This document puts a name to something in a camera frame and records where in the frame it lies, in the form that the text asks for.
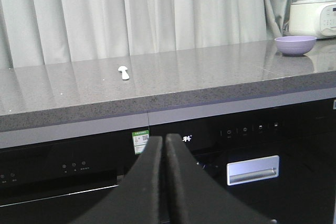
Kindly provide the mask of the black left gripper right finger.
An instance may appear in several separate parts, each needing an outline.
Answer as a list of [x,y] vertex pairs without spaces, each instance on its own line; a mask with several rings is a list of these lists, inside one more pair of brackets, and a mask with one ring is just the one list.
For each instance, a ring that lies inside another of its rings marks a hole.
[[273,222],[215,182],[197,165],[180,135],[166,135],[164,158],[171,223]]

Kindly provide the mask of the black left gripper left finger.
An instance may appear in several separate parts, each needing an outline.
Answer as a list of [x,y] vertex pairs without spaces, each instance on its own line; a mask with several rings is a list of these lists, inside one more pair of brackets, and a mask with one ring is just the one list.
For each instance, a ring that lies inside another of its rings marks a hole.
[[119,186],[79,194],[71,223],[159,223],[162,148],[163,137],[151,136]]

